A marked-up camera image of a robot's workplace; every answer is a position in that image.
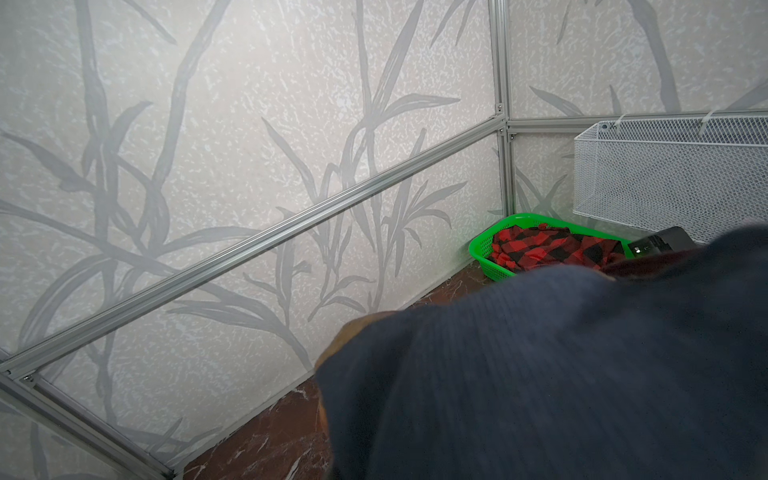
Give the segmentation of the green plastic basket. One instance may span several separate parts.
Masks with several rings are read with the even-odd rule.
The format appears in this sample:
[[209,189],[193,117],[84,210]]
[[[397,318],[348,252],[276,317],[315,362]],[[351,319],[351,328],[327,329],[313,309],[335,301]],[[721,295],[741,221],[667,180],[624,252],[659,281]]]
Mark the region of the green plastic basket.
[[602,270],[634,257],[627,240],[531,213],[498,221],[470,242],[469,253],[495,282],[548,266]]

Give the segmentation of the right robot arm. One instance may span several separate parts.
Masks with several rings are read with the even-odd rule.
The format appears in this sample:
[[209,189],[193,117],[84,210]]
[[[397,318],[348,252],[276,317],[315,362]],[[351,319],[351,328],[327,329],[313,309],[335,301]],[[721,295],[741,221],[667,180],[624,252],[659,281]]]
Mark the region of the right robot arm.
[[655,232],[628,244],[628,249],[635,258],[688,251],[697,247],[697,243],[679,226]]

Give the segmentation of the multicolour plaid shirt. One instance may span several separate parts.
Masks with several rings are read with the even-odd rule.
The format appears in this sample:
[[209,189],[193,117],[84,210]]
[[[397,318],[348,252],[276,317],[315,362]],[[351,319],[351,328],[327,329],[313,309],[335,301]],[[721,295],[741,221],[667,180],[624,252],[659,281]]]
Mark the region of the multicolour plaid shirt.
[[353,320],[315,379],[331,479],[763,479],[767,230]]

